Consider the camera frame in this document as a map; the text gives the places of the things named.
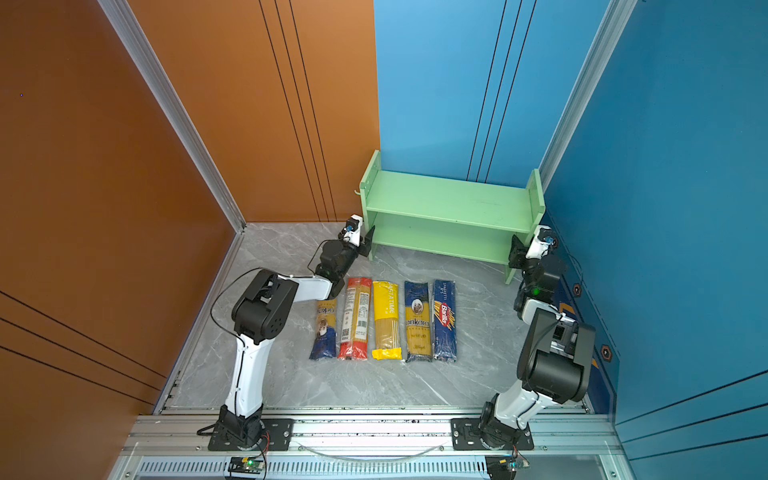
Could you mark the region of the dark blue portrait spaghetti bag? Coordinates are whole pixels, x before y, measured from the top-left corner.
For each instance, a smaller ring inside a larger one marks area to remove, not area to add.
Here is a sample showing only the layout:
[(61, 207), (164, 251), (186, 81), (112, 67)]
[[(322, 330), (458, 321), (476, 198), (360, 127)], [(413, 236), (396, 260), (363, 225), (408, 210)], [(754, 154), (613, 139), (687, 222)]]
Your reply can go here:
[(427, 283), (405, 284), (406, 361), (432, 360), (432, 321)]

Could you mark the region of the red white spaghetti bag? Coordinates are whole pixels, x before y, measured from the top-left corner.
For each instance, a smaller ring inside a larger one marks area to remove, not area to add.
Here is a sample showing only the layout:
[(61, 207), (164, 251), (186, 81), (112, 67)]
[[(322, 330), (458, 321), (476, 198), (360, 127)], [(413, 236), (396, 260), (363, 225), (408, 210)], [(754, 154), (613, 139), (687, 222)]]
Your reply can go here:
[(368, 320), (373, 282), (370, 278), (350, 278), (347, 283), (338, 358), (368, 358)]

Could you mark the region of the blue yellow spaghetti bag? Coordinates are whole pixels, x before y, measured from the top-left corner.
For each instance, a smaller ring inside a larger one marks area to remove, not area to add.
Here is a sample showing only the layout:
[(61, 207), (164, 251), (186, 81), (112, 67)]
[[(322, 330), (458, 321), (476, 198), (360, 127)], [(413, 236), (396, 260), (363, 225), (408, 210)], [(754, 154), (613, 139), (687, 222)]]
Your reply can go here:
[(317, 302), (316, 329), (310, 360), (337, 356), (337, 300)]

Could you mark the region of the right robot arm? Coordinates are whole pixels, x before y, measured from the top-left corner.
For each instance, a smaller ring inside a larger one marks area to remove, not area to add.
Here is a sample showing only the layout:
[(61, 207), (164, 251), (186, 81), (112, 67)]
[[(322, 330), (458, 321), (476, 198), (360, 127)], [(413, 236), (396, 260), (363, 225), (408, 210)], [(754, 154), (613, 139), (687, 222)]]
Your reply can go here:
[(580, 401), (587, 393), (596, 331), (555, 305), (566, 262), (559, 238), (536, 228), (529, 245), (512, 239), (509, 266), (522, 272), (514, 311), (528, 326), (516, 381), (487, 402), (478, 418), (451, 421), (453, 448), (525, 451), (534, 448), (532, 419), (546, 408)]

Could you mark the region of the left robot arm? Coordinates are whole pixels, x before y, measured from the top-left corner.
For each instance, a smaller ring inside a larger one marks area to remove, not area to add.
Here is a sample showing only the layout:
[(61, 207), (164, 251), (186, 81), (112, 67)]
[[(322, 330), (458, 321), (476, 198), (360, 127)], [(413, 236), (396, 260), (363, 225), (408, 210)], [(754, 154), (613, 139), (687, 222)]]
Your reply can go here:
[(311, 276), (283, 275), (263, 267), (231, 310), (237, 339), (232, 383), (216, 422), (200, 429), (210, 451), (264, 452), (268, 427), (262, 421), (263, 387), (274, 339), (282, 332), (294, 304), (336, 298), (354, 261), (366, 257), (373, 233), (364, 233), (359, 215), (347, 219), (333, 240), (318, 247), (319, 264)]

